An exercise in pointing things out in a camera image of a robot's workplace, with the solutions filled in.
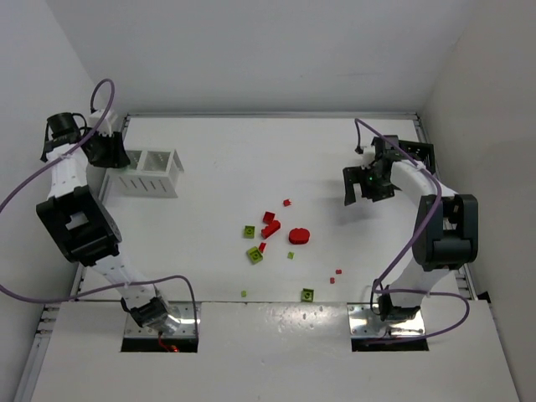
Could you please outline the red oval lego piece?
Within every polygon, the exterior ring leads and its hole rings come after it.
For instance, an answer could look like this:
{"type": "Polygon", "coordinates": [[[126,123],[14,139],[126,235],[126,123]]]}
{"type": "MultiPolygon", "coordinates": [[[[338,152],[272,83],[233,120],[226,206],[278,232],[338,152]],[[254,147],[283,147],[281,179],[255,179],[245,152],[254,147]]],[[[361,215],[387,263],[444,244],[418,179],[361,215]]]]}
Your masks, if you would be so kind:
{"type": "Polygon", "coordinates": [[[309,242],[310,237],[310,231],[305,228],[291,229],[288,234],[288,240],[293,245],[304,245],[309,242]]]}

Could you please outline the red long lego brick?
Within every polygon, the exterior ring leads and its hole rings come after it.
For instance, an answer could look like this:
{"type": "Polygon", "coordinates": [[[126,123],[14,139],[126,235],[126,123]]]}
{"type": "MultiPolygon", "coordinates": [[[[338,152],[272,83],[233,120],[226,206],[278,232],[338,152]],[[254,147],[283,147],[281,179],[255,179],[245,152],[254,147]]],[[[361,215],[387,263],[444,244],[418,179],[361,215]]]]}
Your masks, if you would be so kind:
{"type": "Polygon", "coordinates": [[[275,232],[277,232],[280,228],[281,228],[281,222],[279,220],[274,219],[264,229],[261,230],[260,232],[261,237],[263,239],[268,239],[275,232]]]}

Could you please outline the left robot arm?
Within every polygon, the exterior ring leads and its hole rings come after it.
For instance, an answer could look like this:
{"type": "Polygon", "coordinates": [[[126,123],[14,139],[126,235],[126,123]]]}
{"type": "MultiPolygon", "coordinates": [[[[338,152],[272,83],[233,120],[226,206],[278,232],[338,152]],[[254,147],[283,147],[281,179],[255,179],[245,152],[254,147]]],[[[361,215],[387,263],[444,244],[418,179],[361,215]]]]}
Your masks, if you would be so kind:
{"type": "Polygon", "coordinates": [[[63,112],[47,120],[40,159],[54,166],[49,195],[37,205],[37,215],[68,261],[118,286],[122,309],[139,327],[171,334],[168,302],[121,253],[120,230],[87,183],[89,166],[124,168],[131,162],[116,129],[117,115],[92,111],[81,125],[76,117],[63,112]]]}

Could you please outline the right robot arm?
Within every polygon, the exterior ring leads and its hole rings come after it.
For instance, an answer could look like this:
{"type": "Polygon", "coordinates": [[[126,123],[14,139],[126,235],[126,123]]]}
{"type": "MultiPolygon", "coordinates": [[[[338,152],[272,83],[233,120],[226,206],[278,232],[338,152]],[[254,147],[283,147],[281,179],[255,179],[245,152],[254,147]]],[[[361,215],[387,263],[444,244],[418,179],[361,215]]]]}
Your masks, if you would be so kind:
{"type": "Polygon", "coordinates": [[[415,227],[402,254],[411,260],[399,277],[384,286],[375,279],[372,294],[383,321],[413,318],[423,299],[450,271],[473,262],[478,252],[478,202],[442,184],[435,176],[431,144],[374,138],[372,156],[343,169],[344,203],[358,197],[379,202],[403,192],[416,207],[415,227]]]}

